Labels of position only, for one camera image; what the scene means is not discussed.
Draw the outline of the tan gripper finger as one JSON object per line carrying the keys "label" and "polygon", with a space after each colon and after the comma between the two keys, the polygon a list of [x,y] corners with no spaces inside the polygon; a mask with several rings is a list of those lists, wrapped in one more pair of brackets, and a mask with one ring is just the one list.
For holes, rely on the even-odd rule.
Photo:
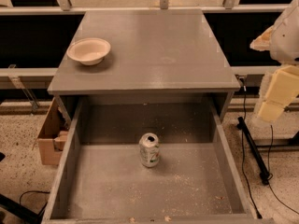
{"label": "tan gripper finger", "polygon": [[273,27],[268,27],[261,35],[255,38],[249,45],[251,49],[258,51],[270,50],[270,39]]}
{"label": "tan gripper finger", "polygon": [[257,117],[263,122],[276,121],[298,95],[299,67],[281,66],[271,77]]}

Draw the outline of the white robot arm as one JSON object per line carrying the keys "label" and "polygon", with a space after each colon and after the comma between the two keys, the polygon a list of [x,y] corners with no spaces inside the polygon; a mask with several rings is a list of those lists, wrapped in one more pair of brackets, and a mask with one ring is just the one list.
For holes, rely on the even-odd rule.
{"label": "white robot arm", "polygon": [[273,124],[299,95],[299,0],[292,0],[249,47],[268,50],[270,57],[280,63],[274,73],[264,74],[252,118],[255,125]]}

